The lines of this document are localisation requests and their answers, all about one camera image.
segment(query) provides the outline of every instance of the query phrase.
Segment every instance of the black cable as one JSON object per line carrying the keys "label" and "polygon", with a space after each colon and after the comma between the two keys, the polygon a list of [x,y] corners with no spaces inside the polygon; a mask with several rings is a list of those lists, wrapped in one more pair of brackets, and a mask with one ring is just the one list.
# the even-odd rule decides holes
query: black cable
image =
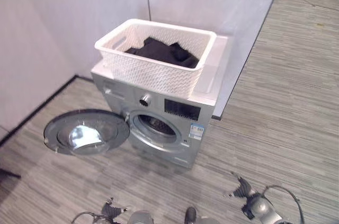
{"label": "black cable", "polygon": [[74,219],[72,220],[71,224],[74,224],[76,219],[79,218],[81,215],[84,215],[84,214],[89,214],[91,215],[93,218],[94,217],[101,217],[101,218],[105,218],[106,216],[105,215],[101,215],[101,214],[95,214],[95,213],[92,213],[92,212],[81,212],[79,213],[77,216],[74,217]]}
{"label": "black cable", "polygon": [[279,186],[279,185],[270,185],[270,186],[266,186],[266,188],[264,189],[264,191],[263,191],[261,197],[264,197],[266,191],[268,191],[270,188],[280,188],[280,189],[283,189],[283,190],[287,191],[287,192],[292,196],[292,198],[293,198],[294,201],[297,203],[298,208],[299,208],[300,223],[301,223],[301,224],[305,224],[304,214],[302,213],[302,209],[301,209],[301,206],[300,206],[300,201],[299,201],[299,199],[297,199],[297,197],[296,197],[292,192],[290,192],[288,189],[286,189],[286,188],[284,188],[284,187],[282,187],[282,186]]}

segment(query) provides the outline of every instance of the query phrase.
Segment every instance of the open door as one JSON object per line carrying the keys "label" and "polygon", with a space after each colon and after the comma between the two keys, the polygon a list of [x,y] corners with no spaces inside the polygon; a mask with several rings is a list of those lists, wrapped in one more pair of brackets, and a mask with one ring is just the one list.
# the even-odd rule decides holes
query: open door
{"label": "open door", "polygon": [[83,109],[52,119],[43,136],[45,145],[56,153],[92,155],[119,147],[129,136],[129,126],[118,114]]}

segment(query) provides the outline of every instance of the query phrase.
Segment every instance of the white plastic basket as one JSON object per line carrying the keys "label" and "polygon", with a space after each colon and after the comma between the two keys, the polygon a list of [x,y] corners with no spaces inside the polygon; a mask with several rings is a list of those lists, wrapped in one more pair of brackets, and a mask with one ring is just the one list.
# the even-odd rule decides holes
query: white plastic basket
{"label": "white plastic basket", "polygon": [[[170,45],[178,42],[183,49],[199,59],[195,68],[168,64],[129,53],[127,49],[141,48],[148,37]],[[153,91],[189,98],[203,65],[216,39],[210,31],[182,26],[130,19],[95,43],[113,76]]]}

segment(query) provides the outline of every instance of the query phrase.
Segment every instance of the digital display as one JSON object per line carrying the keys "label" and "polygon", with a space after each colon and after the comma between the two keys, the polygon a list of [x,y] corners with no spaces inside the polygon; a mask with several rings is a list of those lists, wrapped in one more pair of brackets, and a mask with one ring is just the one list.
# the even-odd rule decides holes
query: digital display
{"label": "digital display", "polygon": [[185,117],[197,121],[200,114],[200,107],[191,106],[177,101],[165,99],[165,112],[175,114],[180,117]]}

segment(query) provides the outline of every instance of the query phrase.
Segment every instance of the front-load washing machine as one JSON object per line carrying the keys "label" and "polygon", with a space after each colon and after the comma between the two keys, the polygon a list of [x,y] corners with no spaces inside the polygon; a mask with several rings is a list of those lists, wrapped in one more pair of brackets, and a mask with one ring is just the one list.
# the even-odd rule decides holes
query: front-load washing machine
{"label": "front-load washing machine", "polygon": [[129,139],[147,153],[192,167],[226,69],[227,42],[227,37],[216,39],[188,99],[116,80],[100,61],[92,76],[112,112],[86,109],[55,117],[44,130],[46,146],[61,154],[90,155],[112,150]]}

